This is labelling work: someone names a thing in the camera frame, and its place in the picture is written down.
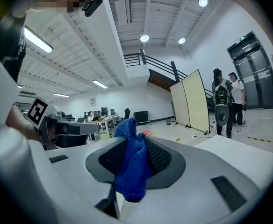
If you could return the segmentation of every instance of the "camera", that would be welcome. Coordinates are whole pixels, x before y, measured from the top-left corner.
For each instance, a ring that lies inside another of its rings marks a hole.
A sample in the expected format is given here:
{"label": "camera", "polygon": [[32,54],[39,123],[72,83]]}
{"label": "camera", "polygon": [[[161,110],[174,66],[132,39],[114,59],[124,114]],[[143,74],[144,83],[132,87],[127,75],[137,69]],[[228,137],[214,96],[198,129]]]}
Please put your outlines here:
{"label": "camera", "polygon": [[85,11],[86,17],[89,17],[96,11],[102,2],[103,0],[90,0],[90,2],[86,3],[81,10]]}

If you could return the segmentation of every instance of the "blue towel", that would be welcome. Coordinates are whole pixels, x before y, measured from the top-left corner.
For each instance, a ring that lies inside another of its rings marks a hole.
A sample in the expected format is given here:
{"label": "blue towel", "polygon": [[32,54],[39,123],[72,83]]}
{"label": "blue towel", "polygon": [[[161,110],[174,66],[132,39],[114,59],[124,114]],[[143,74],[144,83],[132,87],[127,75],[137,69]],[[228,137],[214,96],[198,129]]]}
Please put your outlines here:
{"label": "blue towel", "polygon": [[147,161],[145,135],[140,133],[137,136],[136,120],[126,119],[118,125],[114,137],[127,137],[124,162],[115,179],[116,191],[126,201],[137,203],[145,196],[146,180],[152,176]]}

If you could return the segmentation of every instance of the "poster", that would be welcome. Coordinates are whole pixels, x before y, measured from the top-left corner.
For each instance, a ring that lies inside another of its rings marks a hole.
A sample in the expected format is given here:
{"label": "poster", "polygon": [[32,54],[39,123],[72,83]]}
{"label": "poster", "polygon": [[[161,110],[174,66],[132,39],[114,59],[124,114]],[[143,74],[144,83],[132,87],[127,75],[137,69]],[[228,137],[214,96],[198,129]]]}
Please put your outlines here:
{"label": "poster", "polygon": [[95,107],[96,106],[96,98],[90,98],[90,106]]}

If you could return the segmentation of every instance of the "ceiling light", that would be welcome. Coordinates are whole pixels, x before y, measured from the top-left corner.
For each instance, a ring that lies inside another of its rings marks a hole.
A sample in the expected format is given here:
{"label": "ceiling light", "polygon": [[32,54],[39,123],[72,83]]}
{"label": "ceiling light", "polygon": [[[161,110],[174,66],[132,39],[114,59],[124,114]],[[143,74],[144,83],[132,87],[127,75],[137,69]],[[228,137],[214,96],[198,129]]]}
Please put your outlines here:
{"label": "ceiling light", "polygon": [[54,95],[69,98],[69,95],[60,95],[60,94],[54,94]]}
{"label": "ceiling light", "polygon": [[100,87],[102,87],[102,88],[104,88],[104,89],[107,89],[107,87],[106,87],[105,85],[101,84],[101,83],[100,83],[99,81],[97,81],[97,80],[94,80],[93,83],[96,84],[96,85],[98,85],[98,86],[100,86]]}
{"label": "ceiling light", "polygon": [[207,0],[199,0],[199,6],[201,7],[206,7],[208,4],[208,1]]}
{"label": "ceiling light", "polygon": [[141,36],[141,42],[147,42],[149,40],[149,36],[148,35],[142,35]]}
{"label": "ceiling light", "polygon": [[185,38],[180,38],[179,40],[178,40],[178,43],[179,44],[183,44],[185,42]]}
{"label": "ceiling light", "polygon": [[47,53],[52,52],[53,47],[50,46],[46,41],[39,37],[35,32],[33,32],[29,27],[25,26],[24,28],[25,37],[30,40],[32,43],[46,51]]}

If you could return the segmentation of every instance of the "man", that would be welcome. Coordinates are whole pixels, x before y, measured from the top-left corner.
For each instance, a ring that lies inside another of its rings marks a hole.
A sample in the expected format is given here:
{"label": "man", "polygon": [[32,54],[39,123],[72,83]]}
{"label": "man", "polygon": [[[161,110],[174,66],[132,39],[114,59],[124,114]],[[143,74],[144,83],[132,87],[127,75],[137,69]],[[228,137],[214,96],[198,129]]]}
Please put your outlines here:
{"label": "man", "polygon": [[243,125],[243,106],[245,104],[244,83],[237,78],[237,75],[234,72],[230,73],[229,77],[233,87],[234,112],[237,115],[237,119],[234,117],[233,124],[235,124],[236,127],[240,127]]}
{"label": "man", "polygon": [[[30,10],[73,12],[89,0],[16,0],[0,20],[0,61],[15,82],[26,55],[24,22]],[[13,106],[6,125],[24,134],[28,139],[39,141],[34,126],[29,123],[16,106]],[[55,139],[55,127],[49,128],[50,139]]]}

